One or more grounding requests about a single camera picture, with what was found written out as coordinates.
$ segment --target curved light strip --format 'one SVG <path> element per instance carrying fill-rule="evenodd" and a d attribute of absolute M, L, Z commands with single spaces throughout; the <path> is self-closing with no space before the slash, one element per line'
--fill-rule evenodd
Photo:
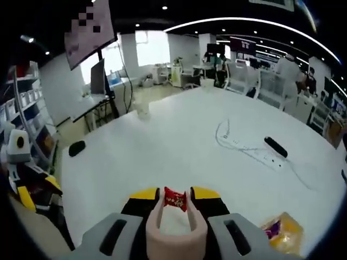
<path fill-rule="evenodd" d="M 343 91 L 343 90 L 341 89 L 341 87 L 340 87 L 338 84 L 336 84 L 336 82 L 334 82 L 334 80 L 331 79 L 330 81 L 331 81 L 332 83 L 334 83 L 335 86 L 338 87 L 338 89 L 341 90 L 341 92 L 342 92 L 342 93 L 346 96 L 346 98 L 347 98 L 347 94 L 345 93 L 345 91 Z"/>
<path fill-rule="evenodd" d="M 311 40 L 312 42 L 314 42 L 315 44 L 319 45 L 320 47 L 322 47 L 324 50 L 326 50 L 335 60 L 337 60 L 340 64 L 341 61 L 338 59 L 338 57 L 331 51 L 329 50 L 326 46 L 324 46 L 323 44 L 321 44 L 320 42 L 318 42 L 316 39 L 312 38 L 311 36 L 297 30 L 294 28 L 291 28 L 289 26 L 280 24 L 280 23 L 275 23 L 275 22 L 271 22 L 271 21 L 267 21 L 267 20 L 262 20 L 262 19 L 256 19 L 256 18 L 246 18 L 246 17 L 219 17 L 219 18 L 209 18 L 209 19 L 203 19 L 203 20 L 198 20 L 198 21 L 193 21 L 193 22 L 189 22 L 189 23 L 183 23 L 168 29 L 165 29 L 164 32 L 168 32 L 168 31 L 172 31 L 181 27 L 185 27 L 185 26 L 189 26 L 192 24 L 197 24 L 197 23 L 205 23 L 205 22 L 213 22 L 213 21 L 249 21 L 249 22 L 258 22 L 258 23 L 266 23 L 266 24 L 271 24 L 274 26 L 278 26 L 278 27 L 282 27 L 284 29 L 287 29 L 289 31 L 293 31 L 294 33 L 300 34 L 301 36 L 306 37 L 307 39 Z"/>
<path fill-rule="evenodd" d="M 256 50 L 257 53 L 262 53 L 262 54 L 265 54 L 265 55 L 269 55 L 271 57 L 277 57 L 277 55 L 274 55 L 274 54 L 271 54 L 271 53 L 266 53 L 264 51 L 259 51 L 259 50 Z"/>
<path fill-rule="evenodd" d="M 283 50 L 279 50 L 279 49 L 275 49 L 275 48 L 272 48 L 272 47 L 269 47 L 269 46 L 265 46 L 265 45 L 261 45 L 261 44 L 256 44 L 256 46 L 259 46 L 259 47 L 263 47 L 263 48 L 267 48 L 267 49 L 270 49 L 270 50 L 275 50 L 275 51 L 278 51 L 278 52 L 280 52 L 280 53 L 284 53 L 284 54 L 288 54 L 288 53 L 286 53 L 285 51 L 283 51 Z"/>

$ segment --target black computer mouse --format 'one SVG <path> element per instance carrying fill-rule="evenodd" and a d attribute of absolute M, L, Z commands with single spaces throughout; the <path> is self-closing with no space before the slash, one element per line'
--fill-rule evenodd
<path fill-rule="evenodd" d="M 78 141 L 70 145 L 69 155 L 71 157 L 76 156 L 86 148 L 86 143 L 84 141 Z"/>

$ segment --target wall-mounted tv screen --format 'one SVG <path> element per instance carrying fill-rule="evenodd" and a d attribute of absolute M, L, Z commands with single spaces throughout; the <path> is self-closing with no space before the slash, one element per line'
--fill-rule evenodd
<path fill-rule="evenodd" d="M 70 69 L 117 40 L 108 0 L 90 2 L 85 12 L 71 21 L 71 31 L 65 33 L 65 51 Z"/>

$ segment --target candy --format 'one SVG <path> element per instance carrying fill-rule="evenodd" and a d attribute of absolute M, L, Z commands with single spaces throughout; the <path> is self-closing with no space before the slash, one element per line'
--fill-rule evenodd
<path fill-rule="evenodd" d="M 184 194 L 175 192 L 168 187 L 164 187 L 165 199 L 164 207 L 167 205 L 179 207 L 183 212 L 187 210 L 187 197 Z"/>

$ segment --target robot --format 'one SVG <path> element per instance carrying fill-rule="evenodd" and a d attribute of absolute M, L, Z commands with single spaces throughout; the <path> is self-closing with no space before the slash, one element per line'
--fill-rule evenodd
<path fill-rule="evenodd" d="M 28 133 L 10 123 L 4 126 L 1 161 L 8 170 L 12 195 L 28 209 L 45 213 L 50 209 L 53 195 L 62 196 L 56 179 L 33 161 Z"/>

